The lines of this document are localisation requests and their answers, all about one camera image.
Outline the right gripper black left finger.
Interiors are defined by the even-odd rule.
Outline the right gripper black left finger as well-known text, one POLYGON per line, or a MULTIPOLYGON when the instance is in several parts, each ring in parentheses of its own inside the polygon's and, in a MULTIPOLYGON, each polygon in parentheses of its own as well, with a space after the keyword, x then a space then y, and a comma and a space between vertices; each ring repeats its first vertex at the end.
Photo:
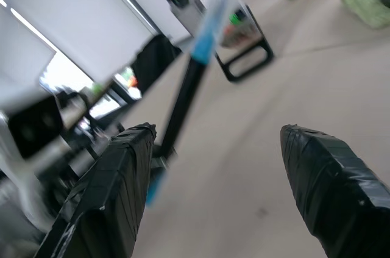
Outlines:
POLYGON ((34 258, 131 258, 155 138, 150 123, 113 137, 69 193, 34 258))

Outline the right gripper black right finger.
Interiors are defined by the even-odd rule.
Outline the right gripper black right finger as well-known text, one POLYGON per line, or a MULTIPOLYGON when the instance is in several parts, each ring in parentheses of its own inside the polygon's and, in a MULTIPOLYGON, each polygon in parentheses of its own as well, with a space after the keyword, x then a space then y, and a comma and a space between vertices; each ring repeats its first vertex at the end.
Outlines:
POLYGON ((300 215, 328 258, 390 258, 390 187, 331 135, 285 125, 280 145, 300 215))

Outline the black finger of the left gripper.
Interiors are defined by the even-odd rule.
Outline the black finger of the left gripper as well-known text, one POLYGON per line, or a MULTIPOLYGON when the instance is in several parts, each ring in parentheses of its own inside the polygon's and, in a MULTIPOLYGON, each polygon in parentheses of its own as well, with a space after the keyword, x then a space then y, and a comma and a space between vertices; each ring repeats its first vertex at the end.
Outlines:
POLYGON ((174 147, 170 148, 166 154, 162 154, 161 146, 154 144, 151 158, 151 176, 163 174, 169 168, 171 161, 176 155, 177 152, 174 147))

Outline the black pen with blue grip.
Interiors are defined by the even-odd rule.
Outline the black pen with blue grip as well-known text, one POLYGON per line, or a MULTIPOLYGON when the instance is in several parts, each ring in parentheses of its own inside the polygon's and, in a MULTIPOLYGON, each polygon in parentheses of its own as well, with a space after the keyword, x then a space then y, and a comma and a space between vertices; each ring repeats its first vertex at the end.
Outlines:
MULTIPOLYGON (((174 147, 205 70, 215 55, 216 47, 223 38, 225 25, 237 5, 238 0, 209 0, 193 39, 188 68, 160 145, 162 154, 166 154, 170 148, 174 147)), ((153 203, 164 174, 165 172, 159 176, 151 176, 146 205, 153 203)))

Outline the black mesh pen holder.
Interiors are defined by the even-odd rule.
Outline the black mesh pen holder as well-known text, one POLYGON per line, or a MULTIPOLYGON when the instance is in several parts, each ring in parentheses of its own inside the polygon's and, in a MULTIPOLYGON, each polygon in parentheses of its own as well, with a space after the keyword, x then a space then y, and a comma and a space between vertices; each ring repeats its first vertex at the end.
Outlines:
POLYGON ((247 4, 238 9, 245 12, 245 20, 225 28, 222 43, 215 58, 229 82, 243 81, 274 59, 274 52, 257 19, 247 4))

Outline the black chair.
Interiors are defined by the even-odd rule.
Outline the black chair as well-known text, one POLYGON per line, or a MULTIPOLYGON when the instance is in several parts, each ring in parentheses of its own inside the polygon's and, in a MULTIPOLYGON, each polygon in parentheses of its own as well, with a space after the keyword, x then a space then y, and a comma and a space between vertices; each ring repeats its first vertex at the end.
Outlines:
POLYGON ((150 39, 130 65, 140 92, 144 94, 181 53, 163 34, 150 39))

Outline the white bottle with black cap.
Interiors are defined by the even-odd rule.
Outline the white bottle with black cap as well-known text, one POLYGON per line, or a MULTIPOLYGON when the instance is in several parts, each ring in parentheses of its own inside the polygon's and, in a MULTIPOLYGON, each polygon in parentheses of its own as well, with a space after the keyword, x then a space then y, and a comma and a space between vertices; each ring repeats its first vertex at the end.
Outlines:
POLYGON ((201 0, 166 0, 171 13, 193 37, 197 34, 205 6, 201 0))

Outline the green marker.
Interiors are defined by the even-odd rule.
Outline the green marker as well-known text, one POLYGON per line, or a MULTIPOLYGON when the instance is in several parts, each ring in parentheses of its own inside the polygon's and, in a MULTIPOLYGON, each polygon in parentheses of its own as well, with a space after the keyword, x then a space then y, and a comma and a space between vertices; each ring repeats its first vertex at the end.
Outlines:
POLYGON ((230 16, 230 23, 232 25, 238 25, 242 23, 245 20, 245 18, 246 18, 245 12, 242 11, 241 9, 238 9, 230 16))

